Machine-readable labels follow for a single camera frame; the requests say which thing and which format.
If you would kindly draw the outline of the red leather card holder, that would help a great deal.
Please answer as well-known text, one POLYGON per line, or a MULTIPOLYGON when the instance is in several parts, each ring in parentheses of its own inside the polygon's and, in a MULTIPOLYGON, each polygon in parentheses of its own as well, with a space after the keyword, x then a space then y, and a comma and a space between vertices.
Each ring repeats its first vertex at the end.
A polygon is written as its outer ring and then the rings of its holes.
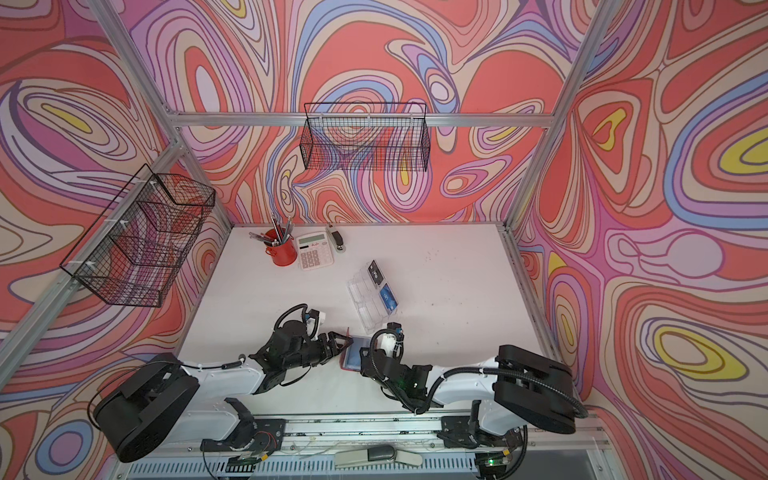
POLYGON ((340 361, 340 368, 345 371, 360 372, 362 365, 361 350, 370 346, 370 337, 352 336, 351 345, 345 349, 340 361))

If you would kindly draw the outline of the clear acrylic card stand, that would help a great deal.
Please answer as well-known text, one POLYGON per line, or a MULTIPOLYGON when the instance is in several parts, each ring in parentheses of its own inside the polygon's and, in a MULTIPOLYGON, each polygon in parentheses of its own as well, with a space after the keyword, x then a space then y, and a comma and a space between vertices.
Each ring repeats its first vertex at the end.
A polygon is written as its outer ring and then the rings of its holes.
POLYGON ((353 275, 347 282, 347 288, 363 329, 366 333, 373 334, 390 321, 390 318, 397 312, 398 308, 392 314, 387 313, 380 298, 379 290, 384 284, 389 285, 389 283, 386 276, 379 268, 384 275, 384 282, 379 287, 373 284, 367 272, 367 267, 370 262, 353 275))

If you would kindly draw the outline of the blue credit card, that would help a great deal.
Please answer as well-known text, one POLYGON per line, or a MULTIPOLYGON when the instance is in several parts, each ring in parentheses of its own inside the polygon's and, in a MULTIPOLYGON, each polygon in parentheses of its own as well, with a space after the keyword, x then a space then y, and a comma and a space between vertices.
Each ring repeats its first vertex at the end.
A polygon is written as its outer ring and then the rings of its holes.
POLYGON ((398 302, 388 284, 383 285, 383 287, 379 290, 379 295, 387 313, 394 313, 398 308, 398 302))

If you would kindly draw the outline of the black VIP credit card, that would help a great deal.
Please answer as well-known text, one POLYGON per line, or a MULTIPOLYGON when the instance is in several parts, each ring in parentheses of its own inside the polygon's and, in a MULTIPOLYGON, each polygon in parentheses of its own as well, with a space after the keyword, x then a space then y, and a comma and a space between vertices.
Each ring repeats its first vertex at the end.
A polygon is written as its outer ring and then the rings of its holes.
POLYGON ((370 264, 367 267, 367 272, 374 285, 376 285, 377 287, 382 285, 382 283, 384 282, 384 275, 382 274, 375 260, 370 262, 370 264))

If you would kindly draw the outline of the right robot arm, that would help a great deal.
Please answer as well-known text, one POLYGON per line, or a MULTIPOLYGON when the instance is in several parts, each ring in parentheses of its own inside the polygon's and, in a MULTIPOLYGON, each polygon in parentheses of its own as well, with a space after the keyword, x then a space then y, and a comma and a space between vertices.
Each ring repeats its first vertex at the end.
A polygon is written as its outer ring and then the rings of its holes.
POLYGON ((446 447, 517 448, 529 426, 571 435, 588 417, 573 396, 572 373, 565 365, 528 350, 502 345, 496 357, 477 365, 407 366, 382 348, 360 350, 361 374, 374 380, 414 415, 468 402, 465 416, 443 416, 437 432, 446 447))

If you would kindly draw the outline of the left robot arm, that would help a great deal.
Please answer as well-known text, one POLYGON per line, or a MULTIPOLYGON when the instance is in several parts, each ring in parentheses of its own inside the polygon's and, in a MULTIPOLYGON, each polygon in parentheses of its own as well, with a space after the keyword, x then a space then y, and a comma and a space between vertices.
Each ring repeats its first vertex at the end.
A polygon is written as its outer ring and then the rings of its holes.
POLYGON ((188 365, 173 354, 159 354, 120 379, 105 397, 95 396, 89 421, 123 463, 182 443, 196 443, 204 453, 270 454, 281 442, 242 396, 284 386, 290 370, 324 365, 352 343, 347 335, 315 333, 291 320, 275 328, 256 353, 233 362, 188 365))

